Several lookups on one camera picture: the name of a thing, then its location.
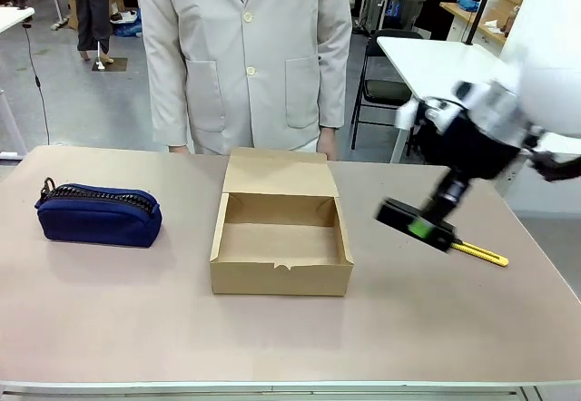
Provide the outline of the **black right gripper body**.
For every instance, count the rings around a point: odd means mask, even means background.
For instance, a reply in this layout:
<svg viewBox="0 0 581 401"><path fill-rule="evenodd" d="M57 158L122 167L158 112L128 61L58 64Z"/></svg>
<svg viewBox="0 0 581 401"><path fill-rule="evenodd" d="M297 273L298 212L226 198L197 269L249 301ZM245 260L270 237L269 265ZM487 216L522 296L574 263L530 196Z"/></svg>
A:
<svg viewBox="0 0 581 401"><path fill-rule="evenodd" d="M448 167L420 210L423 220L445 220L474 179L494 180L520 149L489 138L468 118L468 110L447 99L419 101L416 144L425 162Z"/></svg>

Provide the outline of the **person's left hand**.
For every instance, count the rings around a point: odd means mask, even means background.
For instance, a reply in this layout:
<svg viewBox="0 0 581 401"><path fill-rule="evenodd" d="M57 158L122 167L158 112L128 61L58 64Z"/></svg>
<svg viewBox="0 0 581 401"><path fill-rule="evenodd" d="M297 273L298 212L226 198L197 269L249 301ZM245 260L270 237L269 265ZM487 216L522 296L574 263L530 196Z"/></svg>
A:
<svg viewBox="0 0 581 401"><path fill-rule="evenodd" d="M324 154L328 161L336 161L339 158L336 132L335 128L320 127L317 152Z"/></svg>

